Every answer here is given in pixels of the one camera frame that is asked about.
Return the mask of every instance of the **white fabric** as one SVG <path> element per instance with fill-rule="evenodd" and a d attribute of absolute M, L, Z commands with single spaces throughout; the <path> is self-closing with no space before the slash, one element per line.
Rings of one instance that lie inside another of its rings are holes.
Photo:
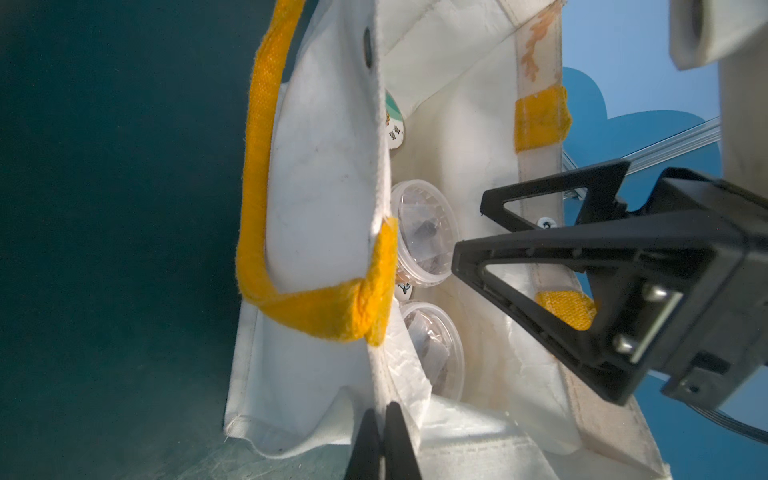
<path fill-rule="evenodd" d="M 520 178 L 512 140 L 520 39 L 513 32 L 549 1 L 320 0 L 273 134 L 266 255 L 278 288 L 328 286 L 367 270 L 389 214 L 385 88 L 407 117 L 391 160 L 394 179 L 436 185 L 465 238 L 503 233 L 478 205 L 484 190 Z M 547 41 L 538 47 L 543 58 L 559 58 L 551 45 L 557 39 Z M 503 275 L 533 294 L 526 267 Z M 639 410 L 595 402 L 469 287 L 449 277 L 415 296 L 456 323 L 466 356 L 464 403 L 430 396 L 397 302 L 381 348 L 313 339 L 243 303 L 225 432 L 264 455 L 296 455 L 350 443 L 366 409 L 375 407 L 380 420 L 397 401 L 424 478 L 668 475 Z M 630 426 L 602 422 L 599 412 Z M 612 452 L 605 445 L 616 435 L 624 441 Z"/>

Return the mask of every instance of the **clear plastic container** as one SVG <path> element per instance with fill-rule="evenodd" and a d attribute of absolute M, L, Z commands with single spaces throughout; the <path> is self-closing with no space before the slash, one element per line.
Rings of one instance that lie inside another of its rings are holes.
<path fill-rule="evenodd" d="M 397 282 L 433 286 L 451 274 L 458 225 L 448 201 L 424 180 L 400 182 L 392 188 L 397 216 Z"/>
<path fill-rule="evenodd" d="M 410 301 L 400 306 L 432 393 L 460 400 L 464 390 L 464 348 L 456 327 L 440 307 Z"/>

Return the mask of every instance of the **bolt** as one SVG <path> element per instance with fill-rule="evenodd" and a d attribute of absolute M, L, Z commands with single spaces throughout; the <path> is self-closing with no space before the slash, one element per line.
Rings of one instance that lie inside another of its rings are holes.
<path fill-rule="evenodd" d="M 614 349 L 622 355 L 630 355 L 637 348 L 637 342 L 629 335 L 619 333 L 614 337 Z"/>
<path fill-rule="evenodd" d="M 669 291 L 656 283 L 646 282 L 643 285 L 643 298 L 646 302 L 663 302 L 670 295 Z"/>
<path fill-rule="evenodd" d="M 688 379 L 685 379 L 682 382 L 680 382 L 680 386 L 683 387 L 686 392 L 692 393 L 694 395 L 696 395 L 699 392 L 699 387 L 695 385 L 691 385 Z"/>
<path fill-rule="evenodd" d="M 555 222 L 550 217 L 542 217 L 538 219 L 538 222 L 536 222 L 536 224 L 541 228 L 557 228 L 558 226 L 558 223 Z"/>

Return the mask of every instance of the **black cable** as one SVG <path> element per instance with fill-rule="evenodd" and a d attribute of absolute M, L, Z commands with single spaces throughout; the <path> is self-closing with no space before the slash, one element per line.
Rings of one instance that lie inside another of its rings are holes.
<path fill-rule="evenodd" d="M 753 427 L 752 425 L 747 425 L 746 423 L 739 422 L 734 417 L 730 415 L 726 415 L 725 413 L 721 412 L 720 410 L 706 410 L 706 409 L 700 409 L 699 407 L 694 407 L 692 405 L 689 405 L 695 412 L 700 413 L 704 418 L 707 418 L 719 426 L 723 427 L 724 429 L 729 429 L 731 432 L 738 433 L 739 435 L 744 435 L 748 439 L 752 439 L 755 442 L 760 442 L 768 445 L 768 432 L 762 429 L 758 429 L 757 427 Z"/>

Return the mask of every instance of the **label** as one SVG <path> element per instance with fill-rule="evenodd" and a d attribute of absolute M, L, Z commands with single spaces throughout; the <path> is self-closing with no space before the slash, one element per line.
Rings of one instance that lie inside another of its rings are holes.
<path fill-rule="evenodd" d="M 395 298 L 398 302 L 410 300 L 413 293 L 413 287 L 410 283 L 398 283 L 395 285 Z"/>
<path fill-rule="evenodd" d="M 386 107 L 386 141 L 390 150 L 402 145 L 402 139 L 406 134 L 406 126 L 402 122 L 402 114 L 400 109 L 397 108 L 395 99 L 389 92 L 386 92 L 386 100 L 384 102 Z"/>

